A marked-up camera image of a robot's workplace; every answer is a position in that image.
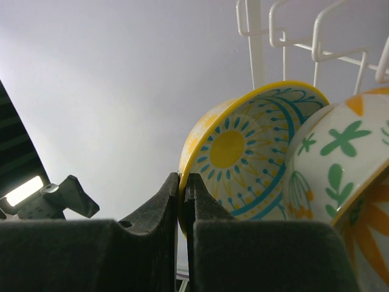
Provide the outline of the yellow sun pattern bowl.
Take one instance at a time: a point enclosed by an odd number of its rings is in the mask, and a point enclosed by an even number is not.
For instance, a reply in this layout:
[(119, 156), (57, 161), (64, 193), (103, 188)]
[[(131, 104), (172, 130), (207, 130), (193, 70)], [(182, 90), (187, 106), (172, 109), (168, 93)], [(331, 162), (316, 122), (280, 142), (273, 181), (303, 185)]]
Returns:
[(304, 122), (328, 105), (310, 84), (262, 86), (208, 111), (190, 131), (179, 161), (179, 202), (192, 173), (239, 220), (284, 220), (286, 152)]

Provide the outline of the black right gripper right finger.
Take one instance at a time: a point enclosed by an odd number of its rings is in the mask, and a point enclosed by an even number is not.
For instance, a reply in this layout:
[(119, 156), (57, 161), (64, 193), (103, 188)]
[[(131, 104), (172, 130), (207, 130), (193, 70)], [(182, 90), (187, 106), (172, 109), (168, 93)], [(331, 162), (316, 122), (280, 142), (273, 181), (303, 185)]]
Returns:
[(239, 221), (198, 174), (185, 186), (192, 291), (359, 291), (345, 247), (318, 221)]

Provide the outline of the white bowl orange flower green leaves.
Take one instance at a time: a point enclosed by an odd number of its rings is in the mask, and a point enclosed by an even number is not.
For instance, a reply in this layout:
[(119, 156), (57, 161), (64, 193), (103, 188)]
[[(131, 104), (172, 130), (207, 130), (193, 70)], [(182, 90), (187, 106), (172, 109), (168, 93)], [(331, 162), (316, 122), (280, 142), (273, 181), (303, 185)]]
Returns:
[(388, 291), (388, 169), (335, 224), (361, 291)]

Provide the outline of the white orange flower small bowl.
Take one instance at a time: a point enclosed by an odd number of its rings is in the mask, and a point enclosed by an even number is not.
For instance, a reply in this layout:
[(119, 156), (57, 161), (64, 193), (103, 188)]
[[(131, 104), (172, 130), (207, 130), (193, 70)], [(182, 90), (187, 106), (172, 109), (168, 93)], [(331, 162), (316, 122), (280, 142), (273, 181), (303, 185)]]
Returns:
[(388, 167), (388, 88), (317, 111), (296, 133), (285, 164), (288, 217), (335, 223)]

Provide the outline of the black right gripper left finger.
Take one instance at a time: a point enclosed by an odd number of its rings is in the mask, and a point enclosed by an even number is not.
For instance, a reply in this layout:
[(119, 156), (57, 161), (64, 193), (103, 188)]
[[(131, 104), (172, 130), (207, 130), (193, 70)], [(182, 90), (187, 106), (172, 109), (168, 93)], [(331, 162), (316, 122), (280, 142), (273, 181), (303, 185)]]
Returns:
[(178, 175), (125, 218), (1, 220), (2, 291), (174, 291)]

